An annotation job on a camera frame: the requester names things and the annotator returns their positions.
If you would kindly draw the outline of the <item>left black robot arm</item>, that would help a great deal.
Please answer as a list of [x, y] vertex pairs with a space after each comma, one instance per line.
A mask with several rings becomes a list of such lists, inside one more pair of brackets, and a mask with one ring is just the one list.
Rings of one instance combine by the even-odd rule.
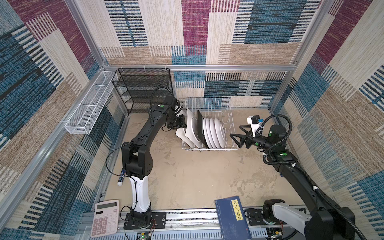
[[148, 108], [148, 120], [139, 133], [129, 142], [124, 142], [122, 151], [122, 166], [131, 182], [133, 205], [127, 216], [128, 221], [143, 227], [152, 221], [152, 204], [149, 198], [148, 178], [154, 167], [150, 153], [153, 140], [159, 130], [167, 125], [169, 130], [182, 128], [183, 116], [178, 116], [180, 103], [173, 96], [166, 96], [161, 103]]

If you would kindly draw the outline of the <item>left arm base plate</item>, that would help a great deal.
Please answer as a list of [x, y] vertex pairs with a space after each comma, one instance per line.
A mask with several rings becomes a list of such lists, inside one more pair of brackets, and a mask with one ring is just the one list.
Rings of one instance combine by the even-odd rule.
[[127, 214], [125, 218], [124, 230], [149, 230], [153, 226], [155, 229], [164, 229], [166, 219], [166, 212], [132, 212]]

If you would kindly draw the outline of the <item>white square plate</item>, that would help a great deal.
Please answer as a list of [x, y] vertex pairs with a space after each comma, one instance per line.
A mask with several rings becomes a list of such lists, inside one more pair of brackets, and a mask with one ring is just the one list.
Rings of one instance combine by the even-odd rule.
[[191, 140], [198, 149], [201, 149], [203, 147], [203, 143], [199, 140], [197, 136], [198, 120], [195, 117], [194, 113], [189, 109], [187, 109], [187, 117], [187, 130], [185, 136], [189, 140]]
[[[181, 110], [181, 112], [178, 114], [178, 117], [181, 115], [184, 116], [185, 123], [187, 123], [187, 114], [184, 112], [184, 110]], [[176, 130], [176, 136], [179, 137], [186, 145], [188, 145], [191, 149], [195, 147], [195, 144], [185, 136], [186, 134], [186, 127], [182, 127], [180, 129]]]

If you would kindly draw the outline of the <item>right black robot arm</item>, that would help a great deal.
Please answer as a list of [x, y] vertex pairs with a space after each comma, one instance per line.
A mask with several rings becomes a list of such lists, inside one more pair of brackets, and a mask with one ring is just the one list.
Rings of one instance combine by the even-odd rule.
[[267, 136], [246, 131], [244, 134], [231, 134], [239, 148], [260, 147], [265, 164], [273, 166], [290, 183], [303, 200], [309, 214], [296, 209], [290, 210], [282, 202], [273, 203], [271, 215], [281, 220], [305, 236], [307, 240], [353, 240], [355, 239], [355, 215], [347, 207], [341, 208], [324, 193], [302, 168], [297, 158], [286, 149], [286, 139], [292, 129], [273, 125]]

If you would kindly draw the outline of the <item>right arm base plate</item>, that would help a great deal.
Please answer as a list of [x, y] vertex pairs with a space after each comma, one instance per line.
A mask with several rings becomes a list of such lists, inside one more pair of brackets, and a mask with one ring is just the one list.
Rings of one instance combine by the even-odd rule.
[[262, 215], [262, 209], [260, 208], [247, 208], [244, 210], [245, 217], [250, 226], [280, 226], [280, 221], [276, 221], [273, 223], [267, 223], [264, 221]]

